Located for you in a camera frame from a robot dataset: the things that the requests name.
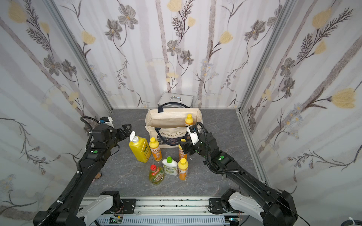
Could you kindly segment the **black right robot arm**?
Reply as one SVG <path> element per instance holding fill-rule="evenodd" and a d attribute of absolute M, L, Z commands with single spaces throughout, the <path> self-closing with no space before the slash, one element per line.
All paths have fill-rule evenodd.
<path fill-rule="evenodd" d="M 265 226 L 293 226 L 299 219 L 293 197 L 287 191 L 277 191 L 258 180 L 226 152 L 219 149 L 211 133 L 194 134 L 189 141 L 180 141 L 183 152 L 205 158 L 205 164 L 215 174 L 225 175 L 247 196 L 232 189 L 224 194 L 224 208 L 240 211 L 259 220 Z"/>

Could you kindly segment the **white bottle green cap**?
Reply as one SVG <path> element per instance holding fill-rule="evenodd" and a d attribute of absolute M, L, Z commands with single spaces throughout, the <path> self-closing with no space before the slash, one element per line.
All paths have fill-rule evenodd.
<path fill-rule="evenodd" d="M 177 176 L 178 175 L 178 163 L 173 160 L 172 157 L 167 157 L 162 161 L 165 174 Z"/>

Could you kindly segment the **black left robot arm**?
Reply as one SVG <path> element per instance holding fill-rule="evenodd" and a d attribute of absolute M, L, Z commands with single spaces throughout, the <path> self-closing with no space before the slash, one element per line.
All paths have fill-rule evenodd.
<path fill-rule="evenodd" d="M 106 195 L 108 204 L 97 214 L 87 217 L 78 212 L 92 181 L 111 156 L 111 150 L 130 137 L 132 126 L 124 124 L 115 129 L 106 117 L 96 121 L 92 117 L 82 116 L 80 120 L 90 129 L 86 151 L 76 164 L 76 173 L 58 199 L 46 211 L 37 212 L 33 220 L 35 226 L 89 226 L 104 212 L 119 206 L 119 198 Z M 88 120 L 96 121 L 97 126 L 92 127 Z"/>

